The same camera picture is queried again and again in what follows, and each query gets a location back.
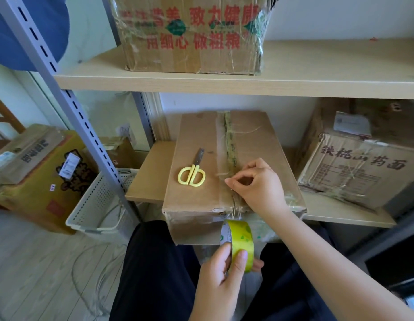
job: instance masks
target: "yellow-green tape roll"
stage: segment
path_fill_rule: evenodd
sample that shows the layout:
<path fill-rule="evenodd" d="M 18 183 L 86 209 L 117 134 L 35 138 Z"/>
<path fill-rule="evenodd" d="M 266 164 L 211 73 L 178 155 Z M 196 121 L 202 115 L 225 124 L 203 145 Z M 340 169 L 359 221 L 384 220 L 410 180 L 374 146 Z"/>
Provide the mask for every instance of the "yellow-green tape roll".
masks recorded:
<path fill-rule="evenodd" d="M 253 266 L 255 257 L 255 247 L 253 245 L 252 231 L 245 221 L 226 220 L 223 223 L 220 234 L 220 244 L 225 242 L 232 243 L 231 259 L 234 261 L 236 254 L 240 250 L 247 251 L 247 263 L 245 272 L 248 273 Z"/>

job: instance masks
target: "right hand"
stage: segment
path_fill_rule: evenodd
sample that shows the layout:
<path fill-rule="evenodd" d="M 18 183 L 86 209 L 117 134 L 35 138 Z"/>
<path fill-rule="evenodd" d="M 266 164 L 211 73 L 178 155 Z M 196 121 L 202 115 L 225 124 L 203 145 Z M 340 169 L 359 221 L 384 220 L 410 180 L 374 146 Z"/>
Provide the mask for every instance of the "right hand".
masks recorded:
<path fill-rule="evenodd" d="M 242 178 L 251 183 L 247 186 L 240 183 Z M 278 175 L 261 158 L 247 163 L 232 178 L 225 179 L 225 183 L 263 219 L 290 211 Z"/>

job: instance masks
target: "left hand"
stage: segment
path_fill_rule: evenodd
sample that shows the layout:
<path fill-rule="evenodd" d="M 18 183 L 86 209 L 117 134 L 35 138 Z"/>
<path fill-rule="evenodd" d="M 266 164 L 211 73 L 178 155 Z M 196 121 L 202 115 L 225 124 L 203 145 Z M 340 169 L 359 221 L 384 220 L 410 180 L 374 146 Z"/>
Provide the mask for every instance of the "left hand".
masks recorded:
<path fill-rule="evenodd" d="M 231 243 L 226 242 L 201 266 L 189 321 L 228 321 L 232 318 L 246 268 L 247 251 L 240 250 L 231 265 L 231 249 Z M 252 271 L 259 272 L 262 267 L 263 261 L 255 259 Z"/>

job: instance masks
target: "white plastic basket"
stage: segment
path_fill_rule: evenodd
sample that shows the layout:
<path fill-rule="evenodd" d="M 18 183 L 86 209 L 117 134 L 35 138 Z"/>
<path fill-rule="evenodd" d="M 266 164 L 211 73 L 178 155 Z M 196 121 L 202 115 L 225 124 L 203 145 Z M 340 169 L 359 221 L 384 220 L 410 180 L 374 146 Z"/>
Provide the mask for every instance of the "white plastic basket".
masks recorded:
<path fill-rule="evenodd" d="M 137 169 L 118 169 L 126 188 L 132 183 Z M 137 203 L 143 215 L 147 203 Z M 128 244 L 139 222 L 133 213 L 120 206 L 118 196 L 110 189 L 102 172 L 82 196 L 66 220 L 72 229 L 104 242 Z"/>

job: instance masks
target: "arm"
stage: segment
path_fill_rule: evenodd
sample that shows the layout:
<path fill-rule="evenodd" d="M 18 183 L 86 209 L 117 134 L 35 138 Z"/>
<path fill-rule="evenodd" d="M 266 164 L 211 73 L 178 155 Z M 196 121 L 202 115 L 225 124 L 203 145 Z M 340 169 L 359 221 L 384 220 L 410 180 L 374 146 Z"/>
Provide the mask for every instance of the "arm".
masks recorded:
<path fill-rule="evenodd" d="M 252 183 L 242 185 L 238 180 L 243 177 L 252 178 Z M 225 182 L 283 240 L 339 321 L 414 321 L 414 311 L 290 211 L 279 177 L 262 159 Z"/>

